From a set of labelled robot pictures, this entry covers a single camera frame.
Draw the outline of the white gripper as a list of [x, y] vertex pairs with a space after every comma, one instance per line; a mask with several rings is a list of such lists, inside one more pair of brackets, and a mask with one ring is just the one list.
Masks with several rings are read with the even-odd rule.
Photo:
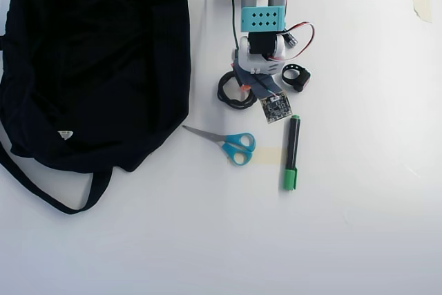
[[239, 43], [238, 61], [233, 61], [231, 67], [240, 90], [252, 91], [258, 99], [279, 95], [280, 87], [271, 75], [278, 73], [285, 65], [286, 45], [282, 36], [276, 37], [275, 51], [265, 59], [259, 54], [251, 54], [248, 37], [241, 37]]

